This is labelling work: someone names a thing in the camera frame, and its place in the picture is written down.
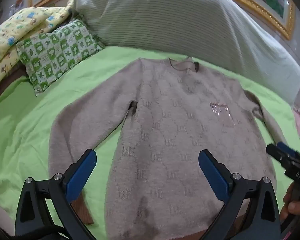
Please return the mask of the person's right hand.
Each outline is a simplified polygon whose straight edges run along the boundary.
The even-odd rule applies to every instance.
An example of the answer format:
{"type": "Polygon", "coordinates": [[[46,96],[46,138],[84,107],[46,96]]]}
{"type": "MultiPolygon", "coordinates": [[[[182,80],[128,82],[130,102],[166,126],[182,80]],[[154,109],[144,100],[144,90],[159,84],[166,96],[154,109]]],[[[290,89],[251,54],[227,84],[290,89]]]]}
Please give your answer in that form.
{"type": "Polygon", "coordinates": [[[284,206],[280,212],[280,220],[285,220],[290,214],[300,216],[300,201],[291,200],[293,188],[294,183],[291,183],[283,198],[284,206]]]}

